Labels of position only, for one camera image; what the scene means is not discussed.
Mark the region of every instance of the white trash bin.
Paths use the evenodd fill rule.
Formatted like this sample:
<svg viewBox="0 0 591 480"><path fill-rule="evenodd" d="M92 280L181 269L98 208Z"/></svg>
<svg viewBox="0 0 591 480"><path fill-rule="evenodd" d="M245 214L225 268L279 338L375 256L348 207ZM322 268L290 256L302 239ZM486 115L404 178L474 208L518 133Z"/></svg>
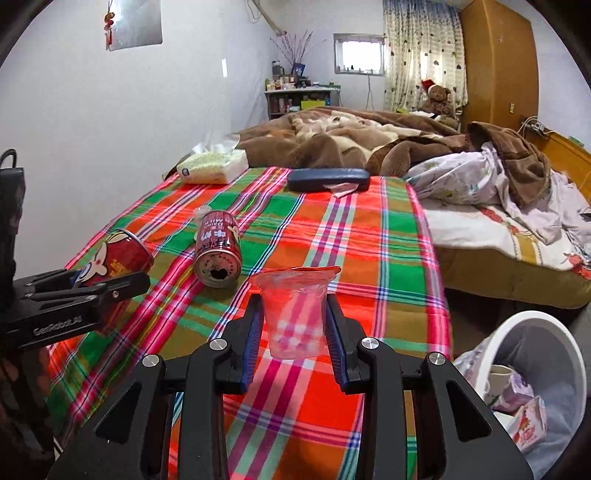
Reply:
<svg viewBox="0 0 591 480"><path fill-rule="evenodd" d="M471 365L466 358L477 352ZM587 379L574 337L552 315L529 310L505 321L490 337L455 361L484 399L493 364L511 365L545 402L546 439L524 453L536 480L541 479L569 444L583 420Z"/></svg>

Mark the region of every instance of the clear plastic cup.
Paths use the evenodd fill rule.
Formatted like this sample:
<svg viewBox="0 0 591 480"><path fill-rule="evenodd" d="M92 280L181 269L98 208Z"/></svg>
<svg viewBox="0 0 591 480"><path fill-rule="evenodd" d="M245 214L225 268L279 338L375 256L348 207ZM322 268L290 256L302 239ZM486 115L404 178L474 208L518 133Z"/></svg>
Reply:
<svg viewBox="0 0 591 480"><path fill-rule="evenodd" d="M271 356L297 359L328 353L324 339L328 285L340 267L297 267L259 273Z"/></svg>

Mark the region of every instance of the brown blanket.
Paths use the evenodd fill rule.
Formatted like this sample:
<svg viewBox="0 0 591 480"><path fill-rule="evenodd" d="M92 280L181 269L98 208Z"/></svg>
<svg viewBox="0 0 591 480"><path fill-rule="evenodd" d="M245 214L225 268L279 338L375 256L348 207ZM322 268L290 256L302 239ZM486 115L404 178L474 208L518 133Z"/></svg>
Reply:
<svg viewBox="0 0 591 480"><path fill-rule="evenodd" d="M251 167L364 168L404 175L412 164L492 142L509 177L513 201L525 206L548 186L548 158L513 130L480 122L466 135L435 120L394 112L320 107L247 128L237 148Z"/></svg>

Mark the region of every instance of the curtain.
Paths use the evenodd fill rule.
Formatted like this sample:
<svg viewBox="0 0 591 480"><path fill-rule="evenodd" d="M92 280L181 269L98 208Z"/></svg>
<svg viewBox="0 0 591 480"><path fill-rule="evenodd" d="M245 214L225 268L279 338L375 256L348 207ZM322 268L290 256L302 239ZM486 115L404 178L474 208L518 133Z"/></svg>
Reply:
<svg viewBox="0 0 591 480"><path fill-rule="evenodd" d="M459 10L428 0L384 0L386 84L384 108L417 110L427 99L422 80L452 92L466 105L466 63Z"/></svg>

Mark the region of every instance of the tissue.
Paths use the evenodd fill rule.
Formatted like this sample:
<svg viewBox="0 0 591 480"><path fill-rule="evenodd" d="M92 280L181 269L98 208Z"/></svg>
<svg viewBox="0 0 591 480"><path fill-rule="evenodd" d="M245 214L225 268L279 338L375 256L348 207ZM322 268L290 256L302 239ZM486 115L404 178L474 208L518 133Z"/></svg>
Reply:
<svg viewBox="0 0 591 480"><path fill-rule="evenodd" d="M227 135L221 142L201 142L193 155L177 165L183 183L226 185L248 169L246 151L237 150L240 135Z"/></svg>
<svg viewBox="0 0 591 480"><path fill-rule="evenodd" d="M340 199L355 192L359 188L357 183L339 183L338 185L322 185L325 189L330 190L334 197Z"/></svg>

